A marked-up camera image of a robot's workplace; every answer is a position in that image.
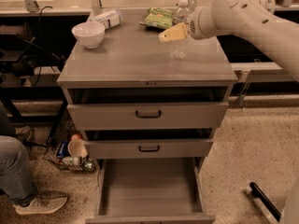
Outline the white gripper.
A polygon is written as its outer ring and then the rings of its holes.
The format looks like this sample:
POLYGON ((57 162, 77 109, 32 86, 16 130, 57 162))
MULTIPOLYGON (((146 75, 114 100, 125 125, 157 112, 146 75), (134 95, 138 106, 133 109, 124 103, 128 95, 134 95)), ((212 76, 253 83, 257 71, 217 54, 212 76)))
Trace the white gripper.
POLYGON ((159 33, 162 43, 185 39, 189 34, 196 40, 208 39, 217 35, 217 27, 212 19, 211 7, 197 7, 188 18, 188 29, 181 22, 159 33))

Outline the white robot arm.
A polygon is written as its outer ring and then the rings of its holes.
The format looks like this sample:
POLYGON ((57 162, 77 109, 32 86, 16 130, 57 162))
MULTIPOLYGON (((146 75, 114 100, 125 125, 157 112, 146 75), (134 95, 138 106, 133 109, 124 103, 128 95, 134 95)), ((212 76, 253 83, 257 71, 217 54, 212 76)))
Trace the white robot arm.
POLYGON ((299 24, 274 15, 275 0, 214 0, 197 7, 186 24, 179 23, 159 34, 161 42, 188 36, 208 39, 234 35, 250 42, 299 81, 299 24))

